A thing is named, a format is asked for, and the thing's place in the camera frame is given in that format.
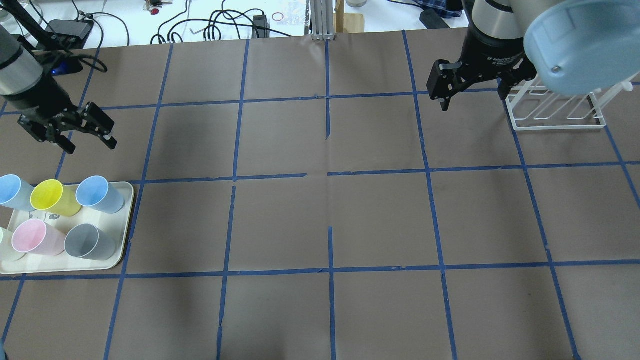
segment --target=black cable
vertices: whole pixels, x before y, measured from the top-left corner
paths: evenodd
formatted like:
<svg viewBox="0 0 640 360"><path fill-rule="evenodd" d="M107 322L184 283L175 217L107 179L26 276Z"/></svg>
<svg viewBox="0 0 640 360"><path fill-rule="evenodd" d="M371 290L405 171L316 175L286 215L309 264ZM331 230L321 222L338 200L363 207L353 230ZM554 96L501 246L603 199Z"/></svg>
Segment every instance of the black cable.
<svg viewBox="0 0 640 360"><path fill-rule="evenodd" d="M38 16L42 19L42 21L44 21L45 24L47 24L47 27L49 29L51 29L51 31L53 32L54 35L56 35L56 39L60 38L60 35L58 35L58 33L56 32L56 30L53 29L53 27L49 24L49 22L47 21L47 19L44 18L44 15L42 15L39 11L38 8L36 8L36 6L33 4L32 0L29 0L29 4L31 4L31 6L33 7L33 9L36 11L36 14L38 14Z"/></svg>
<svg viewBox="0 0 640 360"><path fill-rule="evenodd" d="M163 37L162 35L160 35L160 29L161 29L165 24L168 24L169 22L171 22L171 21L173 21L173 20L177 19L180 15L184 15L184 14L186 14L186 13L189 11L189 4L191 4L191 0L185 0L185 1L184 1L184 11L183 11L183 12L179 13L178 15L176 15L176 16L174 16L174 17L172 17L171 19L169 19L169 20L167 20L167 21L163 22L162 24L160 24L160 26L158 26L158 32L157 32L157 34L155 34L155 35L151 38L151 44L153 44L153 43L154 43L154 39L155 39L156 37L158 37L158 41L159 41L159 43L160 43L160 44L162 44L163 42L164 42L164 43L166 43L166 40L164 39L164 37Z"/></svg>
<svg viewBox="0 0 640 360"><path fill-rule="evenodd" d="M106 13L106 12L86 13L86 14L84 14L84 16L87 19L93 19L93 21L95 21L95 19L93 18L94 15L108 15L108 16L111 16L111 17L114 17L114 18L118 19L124 25L124 29L127 32L127 46L129 46L131 44L131 36L129 35L129 28L127 27L127 23L124 22L124 20L122 20L121 18L117 17L116 15L113 15L112 13Z"/></svg>
<svg viewBox="0 0 640 360"><path fill-rule="evenodd" d="M420 8L420 9L424 9L424 6L420 6L418 4L411 4L411 3L403 3L401 1L394 1L394 0L387 0L390 3L394 3L394 4L400 4L400 5L410 5L410 6L415 6L416 8Z"/></svg>
<svg viewBox="0 0 640 360"><path fill-rule="evenodd" d="M56 35L56 39L60 38L59 34L53 29L53 27L51 27L49 22L47 22L47 19L45 19L44 16L38 11L36 6L33 4L33 1L29 0L29 3L31 4L33 9L36 11L38 16L40 16L42 21L44 21L44 23L47 24L47 26L51 29L51 31L54 33L54 35ZM102 46L102 41L104 40L104 30L102 29L102 26L100 26L100 24L98 24L98 27L102 31L102 34L100 36L100 45L98 46L98 49L100 49L100 47ZM95 57L93 55L74 54L71 51L69 51L69 49L67 49L66 47L63 47L63 51L70 55L69 58L77 58L81 63L89 66L90 68L92 68L92 69L94 69L96 71L99 71L99 72L107 72L108 71L107 65L105 65L105 63L102 62L102 60L98 59L97 57ZM94 62L90 63L90 62L86 61L85 59L93 60ZM101 68L95 66L96 63L98 63L101 66Z"/></svg>
<svg viewBox="0 0 640 360"><path fill-rule="evenodd" d="M189 21L204 21L204 22L208 22L209 24L212 23L211 20L208 19L186 19L186 20L182 20L182 21L178 21L178 23L176 23L175 25L173 25L173 27L171 28L171 30L169 30L169 32L173 32L173 29L175 29L178 25L183 24L185 22L189 22ZM218 22L218 24L220 25L236 25L236 26L244 26L246 28L255 28L255 29L259 29L259 30L266 30L266 31L270 31L272 33L276 33L276 34L280 34L280 35L284 35L286 37L291 37L291 35L287 34L287 33L283 33L281 31L278 30L274 30L274 29L269 29L269 28L265 28L263 26L258 26L258 25L247 25L247 24L232 24L230 22Z"/></svg>
<svg viewBox="0 0 640 360"><path fill-rule="evenodd" d="M78 5L76 5L76 0L71 0L71 3L74 5L74 8L76 8L76 21L78 21L80 19L80 10L78 9Z"/></svg>
<svg viewBox="0 0 640 360"><path fill-rule="evenodd" d="M233 16L229 15L230 16L230 20L232 20L234 22L233 24L230 24L230 25L235 25L236 26L236 32L238 34L238 39L242 39L242 36L240 35L240 29L238 27L238 23L236 22L236 19L239 19L240 17L245 17L247 20L249 20L249 22L251 22L250 26L253 27L254 30L256 29L256 25L253 22L253 20L251 20L251 18L249 18L249 16L246 15L246 13L249 12L249 11L251 11L251 10L248 10L248 11L246 11L244 13L243 12L239 12L237 10L216 10L216 11L211 13L211 16L209 16L209 21L213 21L213 23L212 23L213 26L215 26L216 24L225 24L225 23L222 23L222 22L218 22L218 17L220 17L220 15L225 17L226 14L228 14L228 13L236 13L236 14L238 14L237 17L233 17ZM210 40L211 39L211 32L209 32L208 36L209 36L209 40Z"/></svg>
<svg viewBox="0 0 640 360"><path fill-rule="evenodd" d="M179 37L180 42L184 42L184 40L182 39L182 36L180 36L180 34L178 33L171 33L171 42L175 43L175 37Z"/></svg>
<svg viewBox="0 0 640 360"><path fill-rule="evenodd" d="M15 23L18 24L18 27L20 28L20 32L22 33L22 37L24 38L25 37L24 29L22 28L22 25L20 25L20 22L17 19L14 18L14 20L15 20Z"/></svg>
<svg viewBox="0 0 640 360"><path fill-rule="evenodd" d="M227 0L222 0L222 3L220 4L220 9L222 9L222 11L223 11L223 12L225 11L225 1L227 1ZM261 13L262 13L262 16L266 16L266 14L264 13L264 11L263 11L262 9L258 9L258 8L249 9L249 10L247 10L247 11L243 12L242 14L243 14L243 15L246 15L248 12L252 12L252 11L259 11L259 12L261 12ZM238 16L236 16L236 17L233 17L233 16L229 15L229 17L227 17L227 15L228 15L228 14L225 14L225 15L224 15L224 18L225 18L225 19L227 19L227 20L232 20L232 19L234 19L234 20L235 20L235 19L240 18L240 16L241 16L241 15L238 15Z"/></svg>

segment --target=white tray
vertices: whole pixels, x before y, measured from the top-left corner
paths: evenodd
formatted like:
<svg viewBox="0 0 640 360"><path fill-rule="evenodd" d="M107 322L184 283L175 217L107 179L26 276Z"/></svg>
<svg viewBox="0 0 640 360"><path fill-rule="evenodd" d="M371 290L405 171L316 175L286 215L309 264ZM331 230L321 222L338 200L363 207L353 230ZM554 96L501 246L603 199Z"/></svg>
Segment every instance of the white tray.
<svg viewBox="0 0 640 360"><path fill-rule="evenodd" d="M32 212L14 210L8 228L13 232L20 224L30 218L44 220L65 234L80 224L95 225L116 240L116 252L109 259L102 261L78 259L69 256L66 252L56 256L26 254L18 261L0 261L0 274L106 270L116 266L122 259L124 252L135 191L129 183L112 184L124 196L124 206L115 214L105 214L90 208L82 208L79 213L68 218L39 210ZM69 185L69 187L75 189L78 185Z"/></svg>

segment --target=cable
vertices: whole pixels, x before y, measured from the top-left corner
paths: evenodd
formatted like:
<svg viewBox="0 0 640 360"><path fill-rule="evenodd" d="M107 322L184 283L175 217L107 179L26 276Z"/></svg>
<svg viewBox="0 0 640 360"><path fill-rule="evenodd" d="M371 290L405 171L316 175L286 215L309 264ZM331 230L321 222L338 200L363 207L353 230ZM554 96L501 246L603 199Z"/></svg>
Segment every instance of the cable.
<svg viewBox="0 0 640 360"><path fill-rule="evenodd" d="M80 10L78 9L78 5L76 5L76 0L71 0L71 3L74 5L74 8L76 8L76 21L78 21L80 19Z"/></svg>
<svg viewBox="0 0 640 360"><path fill-rule="evenodd" d="M49 25L49 22L47 21L47 19L44 18L44 15L42 15L39 11L38 8L36 8L36 6L33 4L32 0L29 0L29 4L31 4L31 6L33 7L33 9L36 11L36 14L38 14L38 16L42 19L42 21L44 21L45 24L47 24L47 27L49 29L51 29L51 31L53 32L54 35L56 35L56 38L59 38L60 35L58 35L58 33L56 32L56 30L53 29L53 27L51 25Z"/></svg>
<svg viewBox="0 0 640 360"><path fill-rule="evenodd" d="M15 20L15 23L16 23L16 24L18 24L18 27L20 28L20 32L22 33L22 37L23 37L23 38L26 38L26 37L24 36L24 29L22 28L22 25L20 25L20 22L19 22L17 19L15 19L15 18L14 18L14 20Z"/></svg>
<svg viewBox="0 0 640 360"><path fill-rule="evenodd" d="M185 22L189 22L189 21L204 21L204 22L208 22L208 23L212 23L211 20L208 19L186 19L186 20L182 20L182 21L178 21L178 23L176 23L175 25L173 25L173 27L171 28L171 30L169 30L169 32L173 32L173 29L175 29L178 25L183 24ZM218 24L221 25L236 25L236 26L244 26L246 28L255 28L255 29L259 29L259 30L266 30L266 31L270 31L272 33L276 33L276 34L280 34L280 35L284 35L286 37L291 37L291 35L287 34L287 33L283 33L281 31L277 31L277 30L273 30L273 29L269 29L269 28L265 28L263 26L258 26L258 25L247 25L247 24L232 24L230 22L218 22Z"/></svg>
<svg viewBox="0 0 640 360"><path fill-rule="evenodd" d="M220 9L222 9L223 12L225 11L225 1L227 1L227 0L222 0L222 3L220 4ZM242 14L246 15L248 12L252 12L252 11L259 11L259 12L262 13L263 16L266 16L264 11L262 9L258 9L258 8L249 9L249 10L243 12ZM235 20L235 19L240 18L240 16L241 16L241 15L238 15L237 17L233 17L233 16L229 15L229 17L227 17L227 15L228 14L224 15L224 18L227 19L227 20Z"/></svg>
<svg viewBox="0 0 640 360"><path fill-rule="evenodd" d="M176 16L174 16L174 17L172 17L171 19L169 19L169 20L167 20L167 21L163 22L162 24L160 24L160 26L158 26L158 32L157 32L157 34L155 34L155 35L151 38L151 44L153 44L153 43L154 43L154 39L155 39L156 37L158 37L158 41L159 41L159 43L160 43L160 44L162 44L162 43L166 43L166 40L164 39L164 37L163 37L162 35L160 35L160 29L161 29L165 24L168 24L169 22L171 22L171 21L173 21L173 20L177 19L180 15L184 15L185 13L187 13L187 12L189 11L189 5L190 5L190 4L191 4L191 0L185 0L185 1L184 1L184 11L183 11L183 12L179 13L178 15L176 15Z"/></svg>
<svg viewBox="0 0 640 360"><path fill-rule="evenodd" d="M131 44L131 36L129 35L129 28L127 27L127 23L124 22L124 20L122 20L121 18L117 17L116 15L113 15L112 13L106 13L106 12L97 12L97 13L83 13L80 12L83 16L85 16L87 19L91 19L93 21L95 21L95 19L93 18L94 15L108 15L111 17L114 17L116 19L118 19L123 25L124 25L124 29L127 32L127 46L129 46Z"/></svg>
<svg viewBox="0 0 640 360"><path fill-rule="evenodd" d="M411 4L411 3L403 3L401 1L394 1L394 0L387 0L390 3L394 3L394 4L400 4L400 5L410 5L410 6L415 6L416 8L420 8L424 10L423 6L420 6L418 4Z"/></svg>

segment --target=black device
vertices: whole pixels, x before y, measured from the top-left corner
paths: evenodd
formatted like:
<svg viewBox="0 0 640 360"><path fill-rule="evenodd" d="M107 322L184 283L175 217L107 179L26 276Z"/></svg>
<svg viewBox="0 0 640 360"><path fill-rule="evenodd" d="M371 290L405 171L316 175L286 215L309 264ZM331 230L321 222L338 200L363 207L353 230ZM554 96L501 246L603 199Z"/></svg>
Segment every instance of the black device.
<svg viewBox="0 0 640 360"><path fill-rule="evenodd" d="M93 29L92 20L52 20L45 32L68 50L82 49L89 39L89 34ZM39 44L38 50L46 50L44 45Z"/></svg>
<svg viewBox="0 0 640 360"><path fill-rule="evenodd" d="M449 29L449 25L432 8L426 8L420 13L420 22L427 29Z"/></svg>
<svg viewBox="0 0 640 360"><path fill-rule="evenodd" d="M515 22L496 21L512 18L510 7L494 0L477 0L473 9L468 8L468 1L461 0L448 0L447 6L464 7L471 15L460 59L455 63L437 60L427 81L429 97L440 101L443 111L449 109L451 97L473 84L500 79L498 91L504 100L522 80L536 77L536 68L524 52L523 36L518 28L513 28Z"/></svg>
<svg viewBox="0 0 640 360"><path fill-rule="evenodd" d="M270 31L269 29L269 21L265 15L254 15L253 16L253 24L256 26L260 26L264 29L253 28L251 33L251 38L268 38Z"/></svg>

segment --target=blue cup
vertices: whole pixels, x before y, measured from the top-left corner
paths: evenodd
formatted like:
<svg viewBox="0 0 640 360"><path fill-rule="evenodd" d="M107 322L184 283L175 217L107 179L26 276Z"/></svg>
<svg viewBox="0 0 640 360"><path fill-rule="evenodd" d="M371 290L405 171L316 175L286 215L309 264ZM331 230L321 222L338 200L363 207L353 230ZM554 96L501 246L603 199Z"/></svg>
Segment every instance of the blue cup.
<svg viewBox="0 0 640 360"><path fill-rule="evenodd" d="M19 176L9 174L0 177L0 205L16 210L34 211L31 205L33 186Z"/></svg>
<svg viewBox="0 0 640 360"><path fill-rule="evenodd" d="M103 213L115 214L124 206L124 197L102 176L91 176L76 190L80 205Z"/></svg>

